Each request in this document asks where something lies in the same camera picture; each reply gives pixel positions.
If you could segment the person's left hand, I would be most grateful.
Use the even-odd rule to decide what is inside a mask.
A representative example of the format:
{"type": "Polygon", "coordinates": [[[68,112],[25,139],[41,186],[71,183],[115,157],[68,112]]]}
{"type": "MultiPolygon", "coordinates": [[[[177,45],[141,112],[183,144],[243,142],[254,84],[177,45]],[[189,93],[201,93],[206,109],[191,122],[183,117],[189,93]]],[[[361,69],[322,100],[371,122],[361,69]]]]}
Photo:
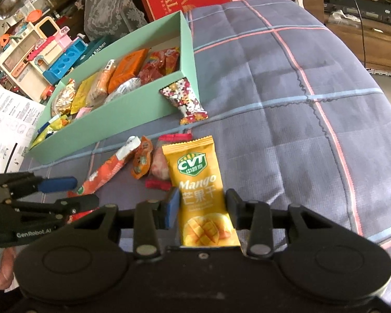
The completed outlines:
{"type": "Polygon", "coordinates": [[[14,247],[8,247],[3,250],[0,264],[0,290],[7,290],[12,285],[16,255],[14,247]]]}

